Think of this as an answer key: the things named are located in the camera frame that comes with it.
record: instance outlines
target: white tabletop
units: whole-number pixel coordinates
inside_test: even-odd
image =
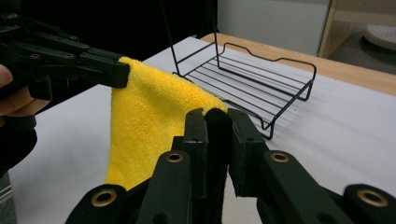
[[[187,38],[175,45],[177,57],[205,44]],[[170,49],[145,63],[176,71]],[[95,86],[37,115],[35,150],[9,171],[18,223],[64,223],[82,196],[104,183],[110,93]],[[396,97],[318,75],[311,98],[282,115],[267,145],[291,153],[321,186],[337,193],[364,183],[396,196],[395,127]],[[223,214],[225,224],[261,223],[255,200],[235,199],[230,179]]]

